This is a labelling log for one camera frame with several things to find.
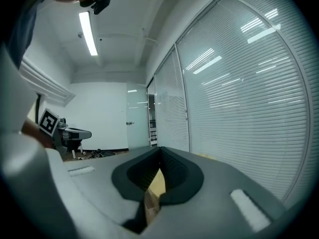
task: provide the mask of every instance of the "white wall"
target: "white wall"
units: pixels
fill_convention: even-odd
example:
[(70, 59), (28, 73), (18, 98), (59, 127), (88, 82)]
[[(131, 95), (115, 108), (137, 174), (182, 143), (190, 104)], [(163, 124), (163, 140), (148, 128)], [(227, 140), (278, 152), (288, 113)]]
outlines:
[(171, 47), (194, 18), (213, 0), (180, 0), (167, 18), (158, 38), (158, 45), (152, 50), (146, 66), (146, 84)]
[(72, 83), (84, 82), (133, 82), (145, 84), (145, 68), (129, 63), (111, 63), (105, 67), (82, 67), (74, 74)]
[(47, 76), (68, 88), (73, 78), (74, 65), (61, 48), (45, 13), (37, 16), (32, 42), (25, 57)]
[(69, 89), (76, 97), (66, 107), (46, 107), (65, 117), (70, 127), (91, 131), (83, 149), (128, 148), (126, 83), (71, 84)]

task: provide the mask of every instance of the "ceiling beam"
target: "ceiling beam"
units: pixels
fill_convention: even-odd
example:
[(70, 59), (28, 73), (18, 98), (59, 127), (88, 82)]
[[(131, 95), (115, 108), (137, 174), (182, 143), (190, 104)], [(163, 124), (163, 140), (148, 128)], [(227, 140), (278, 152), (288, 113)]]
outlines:
[(152, 0), (151, 4), (149, 6), (149, 9), (144, 16), (144, 21), (143, 21), (142, 28), (140, 30), (140, 35), (138, 38), (135, 56), (134, 56), (134, 64), (136, 66), (138, 66), (141, 62), (142, 54), (144, 51), (146, 40), (148, 38), (148, 34), (150, 33), (154, 19), (155, 19), (156, 15), (160, 9), (160, 6), (162, 5), (163, 2), (164, 2), (164, 0)]

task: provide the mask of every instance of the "wall molding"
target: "wall molding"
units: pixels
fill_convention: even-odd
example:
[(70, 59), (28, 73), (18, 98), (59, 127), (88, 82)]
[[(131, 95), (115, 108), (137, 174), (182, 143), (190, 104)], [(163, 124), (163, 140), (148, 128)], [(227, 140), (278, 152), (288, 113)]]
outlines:
[(23, 58), (19, 72), (35, 92), (46, 96), (51, 103), (64, 107), (75, 97), (75, 94), (43, 73), (27, 57)]

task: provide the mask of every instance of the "gray plastic surface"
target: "gray plastic surface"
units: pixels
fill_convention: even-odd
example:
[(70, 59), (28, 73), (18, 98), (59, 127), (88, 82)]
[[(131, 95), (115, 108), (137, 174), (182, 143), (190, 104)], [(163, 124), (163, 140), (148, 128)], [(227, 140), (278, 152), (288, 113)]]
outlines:
[(244, 238), (253, 234), (230, 197), (242, 189), (275, 220), (285, 211), (283, 204), (269, 191), (234, 167), (189, 152), (173, 150), (196, 163), (204, 173), (199, 192), (187, 203), (164, 206), (142, 236), (147, 238)]
[[(242, 189), (267, 214), (278, 219), (284, 206), (267, 190), (230, 165), (173, 150), (204, 173), (199, 192), (187, 203), (164, 206), (141, 235), (121, 226), (135, 216), (138, 203), (121, 197), (111, 181), (121, 163), (150, 147), (127, 154), (63, 163), (32, 138), (1, 135), (1, 170), (15, 199), (33, 223), (53, 238), (245, 238), (256, 236), (229, 194)], [(70, 177), (68, 170), (95, 170)]]
[(149, 149), (149, 147), (146, 147), (130, 151), (129, 154), (65, 162), (64, 164), (67, 170), (86, 166), (92, 166), (95, 169), (90, 173), (72, 177), (73, 182), (101, 213), (111, 217), (115, 222), (123, 224), (135, 217), (139, 203), (122, 198), (112, 183), (112, 173), (120, 164), (140, 156)]

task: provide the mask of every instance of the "floor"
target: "floor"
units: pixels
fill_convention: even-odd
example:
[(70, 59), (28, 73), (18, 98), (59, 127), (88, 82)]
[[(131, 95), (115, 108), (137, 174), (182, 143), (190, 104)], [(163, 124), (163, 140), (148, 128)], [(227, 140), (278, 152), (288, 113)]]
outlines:
[[(127, 152), (128, 152), (128, 151), (117, 151), (117, 152), (114, 151), (114, 153), (115, 153), (116, 155), (124, 154), (124, 153), (127, 153)], [(77, 160), (79, 160), (79, 159), (78, 159), (79, 157), (82, 157), (83, 159), (89, 159), (89, 157), (91, 156), (91, 153), (90, 153), (90, 152), (87, 152), (86, 155), (84, 156), (84, 155), (82, 155), (81, 152), (76, 152), (76, 153), (75, 153), (75, 156), (76, 156), (76, 158), (74, 159), (72, 152), (68, 152), (67, 154), (65, 154), (65, 155), (62, 156), (62, 160), (63, 160), (64, 162), (67, 162), (67, 161), (77, 161)]]

